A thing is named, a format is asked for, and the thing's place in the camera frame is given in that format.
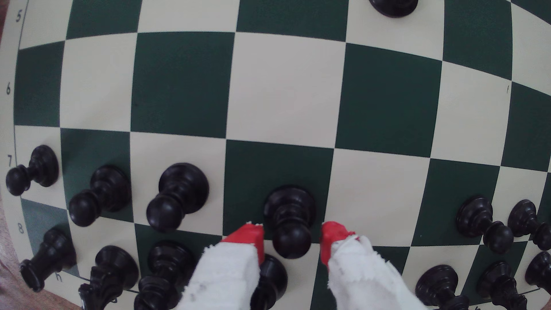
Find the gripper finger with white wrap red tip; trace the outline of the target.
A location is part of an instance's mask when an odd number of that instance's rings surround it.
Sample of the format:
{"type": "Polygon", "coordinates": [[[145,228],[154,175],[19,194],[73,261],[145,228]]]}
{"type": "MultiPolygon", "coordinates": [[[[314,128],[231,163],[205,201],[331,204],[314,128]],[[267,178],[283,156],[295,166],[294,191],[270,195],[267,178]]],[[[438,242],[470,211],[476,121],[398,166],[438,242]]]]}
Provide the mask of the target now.
{"type": "Polygon", "coordinates": [[[321,226],[320,250],[336,309],[427,309],[367,236],[327,221],[321,226]]]}
{"type": "Polygon", "coordinates": [[[176,309],[250,309],[264,234],[262,224],[247,222],[206,247],[176,309]]]}

